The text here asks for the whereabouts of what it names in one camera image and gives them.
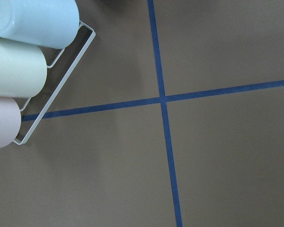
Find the cup rack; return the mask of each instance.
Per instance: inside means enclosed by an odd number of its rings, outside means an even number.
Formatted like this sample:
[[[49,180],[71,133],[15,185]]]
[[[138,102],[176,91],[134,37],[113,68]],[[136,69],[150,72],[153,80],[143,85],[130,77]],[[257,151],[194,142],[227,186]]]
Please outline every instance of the cup rack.
[[[87,41],[85,42],[85,44],[83,45],[82,49],[80,50],[80,52],[78,53],[78,55],[76,56],[75,60],[72,62],[71,66],[68,68],[67,72],[64,74],[64,76],[62,77],[61,81],[59,82],[57,88],[54,90],[54,92],[52,93],[52,95],[50,96],[50,98],[48,99],[48,101],[46,102],[46,104],[44,105],[44,107],[42,108],[41,112],[39,113],[39,115],[37,116],[37,118],[35,119],[34,123],[32,124],[32,126],[29,128],[29,130],[27,131],[27,133],[24,135],[22,140],[19,140],[17,138],[14,139],[14,143],[18,144],[18,145],[22,145],[25,144],[28,139],[31,137],[31,135],[33,134],[33,132],[35,131],[36,127],[38,126],[38,124],[40,123],[40,121],[42,120],[43,116],[45,115],[46,111],[48,110],[48,108],[50,107],[50,105],[53,103],[53,101],[55,100],[55,98],[57,97],[57,95],[59,94],[60,90],[62,89],[63,85],[65,84],[65,82],[67,81],[68,77],[71,75],[71,73],[73,72],[73,70],[75,69],[75,67],[77,66],[78,62],[80,61],[80,59],[82,58],[82,56],[84,55],[84,53],[86,52],[86,50],[88,49],[88,47],[90,46],[91,42],[94,40],[96,33],[95,31],[88,26],[87,24],[83,23],[82,21],[80,21],[79,24],[79,28],[81,27],[86,27],[88,30],[90,30],[92,33],[90,34],[90,36],[88,37]],[[56,58],[54,59],[54,61],[52,62],[51,65],[48,65],[47,68],[50,69],[52,67],[55,66],[55,64],[57,63],[57,61],[59,60],[59,58],[61,57],[61,55],[63,54],[65,48],[63,48],[59,54],[56,56]],[[23,105],[23,107],[20,109],[20,111],[24,111],[27,107],[27,105],[29,104],[31,98],[28,98],[25,102],[25,104]]]

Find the pastel cup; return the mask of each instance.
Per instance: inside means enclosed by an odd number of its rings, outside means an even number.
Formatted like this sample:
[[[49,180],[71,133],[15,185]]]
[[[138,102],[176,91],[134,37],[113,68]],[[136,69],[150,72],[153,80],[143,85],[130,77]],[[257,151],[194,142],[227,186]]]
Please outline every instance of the pastel cup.
[[[21,126],[19,107],[13,98],[0,97],[0,148],[10,144]]]
[[[62,49],[79,28],[75,0],[0,0],[0,37]]]
[[[46,76],[46,61],[39,47],[0,38],[0,96],[34,97]]]

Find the blue tape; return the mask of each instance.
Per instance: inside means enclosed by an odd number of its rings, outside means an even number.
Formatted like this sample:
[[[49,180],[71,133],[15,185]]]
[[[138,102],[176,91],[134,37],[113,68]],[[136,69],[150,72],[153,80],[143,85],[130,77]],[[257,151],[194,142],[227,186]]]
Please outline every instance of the blue tape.
[[[99,112],[104,110],[122,109],[122,108],[135,107],[141,105],[151,105],[158,103],[160,103],[159,98],[147,98],[147,99],[140,99],[134,101],[120,102],[120,103],[96,105],[96,106],[82,107],[82,108],[69,109],[69,110],[60,110],[60,111],[47,112],[43,116],[43,119],[70,116],[76,114],[86,114],[86,113]],[[25,115],[22,117],[22,121],[23,122],[34,121],[36,120],[37,116],[38,114]]]
[[[208,91],[199,91],[199,92],[192,92],[186,94],[179,94],[173,96],[167,96],[167,102],[173,101],[180,101],[185,99],[193,99],[193,98],[201,98],[201,97],[209,97],[209,96],[218,96],[218,95],[225,95],[231,93],[238,93],[238,92],[246,92],[246,91],[253,91],[253,90],[261,90],[273,87],[283,87],[284,80],[280,81],[272,81],[260,84],[251,84],[251,85],[243,85],[237,87],[227,87],[227,88],[220,88]]]
[[[149,11],[150,23],[151,23],[151,35],[152,35],[153,51],[154,51],[154,57],[155,57],[155,63],[156,63],[156,71],[157,71],[157,79],[158,79],[159,95],[160,95],[161,111],[162,111],[162,119],[163,119],[163,128],[164,128],[164,136],[165,136],[165,143],[166,143],[167,159],[168,159],[168,165],[169,165],[169,176],[170,176],[172,197],[173,197],[173,202],[174,202],[176,224],[177,224],[177,227],[182,227],[181,208],[180,208],[180,201],[179,201],[179,194],[178,194],[178,185],[177,185],[173,148],[172,148],[171,135],[170,135],[169,115],[168,115],[168,110],[167,110],[167,100],[166,100],[165,88],[164,88],[163,70],[162,70],[160,46],[159,46],[157,23],[156,23],[156,16],[155,16],[153,0],[148,0],[148,11]]]

